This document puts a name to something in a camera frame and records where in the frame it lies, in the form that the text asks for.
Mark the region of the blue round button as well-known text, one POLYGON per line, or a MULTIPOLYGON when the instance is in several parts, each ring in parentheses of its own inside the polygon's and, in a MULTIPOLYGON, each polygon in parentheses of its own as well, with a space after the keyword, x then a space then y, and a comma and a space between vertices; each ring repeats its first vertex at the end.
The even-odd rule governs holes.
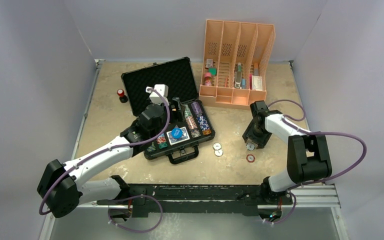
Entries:
POLYGON ((174 139, 180 139, 183 136, 183 130, 178 127, 175 127, 171 130, 171 136, 174 139))

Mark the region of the blue playing card deck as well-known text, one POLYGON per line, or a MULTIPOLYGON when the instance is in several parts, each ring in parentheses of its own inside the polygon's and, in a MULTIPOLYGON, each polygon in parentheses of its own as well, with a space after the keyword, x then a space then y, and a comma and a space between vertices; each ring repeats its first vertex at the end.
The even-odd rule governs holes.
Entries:
POLYGON ((189 134, 188 134, 188 131, 187 131, 186 127, 174 127, 174 128, 180 128, 180 129, 182 129, 182 131, 183 131, 183 135, 182 135, 182 137, 179 138, 179 139, 174 139, 174 138, 172 137, 172 135, 171 135, 171 131, 172 131, 172 130, 168 131, 168 132, 166 133, 166 135, 167 135, 167 137, 168 137, 168 142, 169 142, 170 145, 179 144, 179 143, 188 141, 188 140, 190 139, 190 136, 189 136, 189 134))

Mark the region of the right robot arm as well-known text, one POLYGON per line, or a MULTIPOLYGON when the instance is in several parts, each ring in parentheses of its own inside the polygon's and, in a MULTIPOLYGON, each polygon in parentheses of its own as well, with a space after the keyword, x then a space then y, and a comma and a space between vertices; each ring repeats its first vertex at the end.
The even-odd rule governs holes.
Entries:
POLYGON ((300 128, 279 110, 270 110, 263 100, 251 103, 250 110, 252 120, 242 135, 248 150, 264 148, 273 135, 287 145, 285 170, 266 177, 260 186, 264 202, 272 204, 293 186, 331 176, 325 135, 300 128))

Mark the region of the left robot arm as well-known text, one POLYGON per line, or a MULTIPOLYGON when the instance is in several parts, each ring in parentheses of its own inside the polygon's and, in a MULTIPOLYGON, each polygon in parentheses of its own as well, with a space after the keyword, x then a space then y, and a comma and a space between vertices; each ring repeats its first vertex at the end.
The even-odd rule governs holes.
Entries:
POLYGON ((144 152, 168 128, 171 108, 165 96, 153 93, 151 104, 132 124, 109 143, 76 159, 49 162, 39 181, 37 192, 42 198, 39 214, 61 218, 77 206, 97 200, 126 203, 129 191, 121 186, 121 177, 103 181, 92 177, 109 167, 144 152))

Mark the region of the green white chip row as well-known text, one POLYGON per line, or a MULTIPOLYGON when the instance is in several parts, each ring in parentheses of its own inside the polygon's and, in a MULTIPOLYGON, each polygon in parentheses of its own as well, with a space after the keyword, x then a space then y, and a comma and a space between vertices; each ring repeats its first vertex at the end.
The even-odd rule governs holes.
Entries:
POLYGON ((185 119, 193 116, 192 111, 191 111, 191 109, 189 108, 189 106, 187 104, 184 105, 184 113, 183 113, 183 115, 184 115, 185 119))

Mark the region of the black poker case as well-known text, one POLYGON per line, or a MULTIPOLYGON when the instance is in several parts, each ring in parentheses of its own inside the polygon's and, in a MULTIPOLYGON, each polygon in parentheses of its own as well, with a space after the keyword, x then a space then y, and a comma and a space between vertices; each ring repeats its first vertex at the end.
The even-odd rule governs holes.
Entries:
POLYGON ((133 156, 166 156, 177 165, 198 157, 199 144, 215 137, 189 57, 125 72, 121 80, 136 119, 120 136, 138 143, 133 156))

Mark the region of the purple chip row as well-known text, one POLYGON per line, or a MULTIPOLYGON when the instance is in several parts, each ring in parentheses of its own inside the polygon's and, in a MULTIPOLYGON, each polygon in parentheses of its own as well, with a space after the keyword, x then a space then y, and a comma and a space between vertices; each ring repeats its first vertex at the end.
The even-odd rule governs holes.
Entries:
POLYGON ((197 102, 197 101, 192 102, 191 108, 192 108, 192 110, 193 110, 193 112, 197 118, 203 115, 203 111, 202 111, 202 108, 201 108, 201 105, 199 104, 199 102, 197 102))

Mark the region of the red white poker chip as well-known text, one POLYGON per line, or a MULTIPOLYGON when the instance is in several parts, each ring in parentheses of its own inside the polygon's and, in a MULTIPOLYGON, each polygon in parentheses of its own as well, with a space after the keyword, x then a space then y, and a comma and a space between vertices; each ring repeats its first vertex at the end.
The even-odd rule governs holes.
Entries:
POLYGON ((246 161, 247 161, 248 163, 254 163, 255 160, 256 160, 256 158, 255 158, 255 156, 254 156, 253 154, 248 154, 248 155, 246 156, 246 161))

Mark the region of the pink brown chip row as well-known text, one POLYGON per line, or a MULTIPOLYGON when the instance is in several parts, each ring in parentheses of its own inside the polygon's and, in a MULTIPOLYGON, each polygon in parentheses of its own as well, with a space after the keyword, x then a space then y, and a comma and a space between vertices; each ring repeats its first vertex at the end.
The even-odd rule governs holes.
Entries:
POLYGON ((193 116, 188 116, 185 119, 187 127, 189 129, 190 135, 192 138, 198 138, 201 136, 201 133, 198 129, 198 125, 195 122, 195 119, 193 116))

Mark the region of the navy orange chip row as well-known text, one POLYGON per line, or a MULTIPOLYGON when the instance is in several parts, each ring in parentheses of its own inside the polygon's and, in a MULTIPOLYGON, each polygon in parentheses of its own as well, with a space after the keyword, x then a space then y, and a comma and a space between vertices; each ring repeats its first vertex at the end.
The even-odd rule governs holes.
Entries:
POLYGON ((211 131, 210 125, 209 125, 206 117, 204 115, 201 115, 201 116, 197 117, 197 120, 198 120, 199 127, 202 131, 202 134, 204 136, 210 135, 212 133, 212 131, 211 131))

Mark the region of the blue red green chip row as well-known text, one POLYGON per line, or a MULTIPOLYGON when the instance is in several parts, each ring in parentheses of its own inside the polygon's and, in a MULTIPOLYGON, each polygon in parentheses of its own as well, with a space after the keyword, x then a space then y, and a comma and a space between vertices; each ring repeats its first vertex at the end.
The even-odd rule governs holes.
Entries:
POLYGON ((166 139, 164 133, 162 133, 162 134, 156 139, 156 143, 157 143, 157 146, 158 146, 159 149, 164 149, 164 148, 167 148, 167 147, 168 147, 168 142, 167 142, 167 139, 166 139))

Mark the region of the white red box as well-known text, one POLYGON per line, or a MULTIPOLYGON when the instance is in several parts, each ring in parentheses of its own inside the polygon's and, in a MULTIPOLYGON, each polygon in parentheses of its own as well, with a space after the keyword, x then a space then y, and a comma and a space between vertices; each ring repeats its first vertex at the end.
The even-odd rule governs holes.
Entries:
POLYGON ((250 75, 250 89, 255 91, 263 91, 264 83, 260 75, 250 75))

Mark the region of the red black small bottle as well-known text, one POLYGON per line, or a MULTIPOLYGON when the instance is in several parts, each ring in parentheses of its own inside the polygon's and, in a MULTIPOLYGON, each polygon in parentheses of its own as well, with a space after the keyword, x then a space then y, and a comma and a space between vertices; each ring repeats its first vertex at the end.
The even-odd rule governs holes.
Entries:
POLYGON ((129 99, 128 99, 128 97, 126 96, 126 94, 125 94, 125 91, 123 90, 123 89, 118 89, 117 91, 116 91, 116 93, 117 93, 117 95, 118 95, 118 97, 119 97, 119 101, 121 102, 121 103, 127 103, 128 101, 129 101, 129 99))

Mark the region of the orange desk organizer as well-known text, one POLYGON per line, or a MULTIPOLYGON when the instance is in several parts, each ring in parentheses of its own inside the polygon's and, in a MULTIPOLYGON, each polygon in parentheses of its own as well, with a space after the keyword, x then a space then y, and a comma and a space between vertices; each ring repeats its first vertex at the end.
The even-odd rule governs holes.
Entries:
POLYGON ((264 101, 275 39, 273 24, 208 19, 199 85, 203 105, 246 110, 256 101, 264 101), (213 86, 204 85, 205 73, 212 74, 213 86), (262 77, 263 91, 250 89, 250 75, 262 77))

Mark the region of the black aluminium base frame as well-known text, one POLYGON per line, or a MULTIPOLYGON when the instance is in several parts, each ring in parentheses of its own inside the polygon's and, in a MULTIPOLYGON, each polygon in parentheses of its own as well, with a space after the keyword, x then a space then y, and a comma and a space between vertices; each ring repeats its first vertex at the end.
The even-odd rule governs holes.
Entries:
POLYGON ((340 206, 334 186, 308 185, 262 196, 260 185, 127 184, 113 200, 94 200, 77 207, 107 207, 115 218, 146 218, 149 214, 241 214, 276 222, 296 208, 340 206))

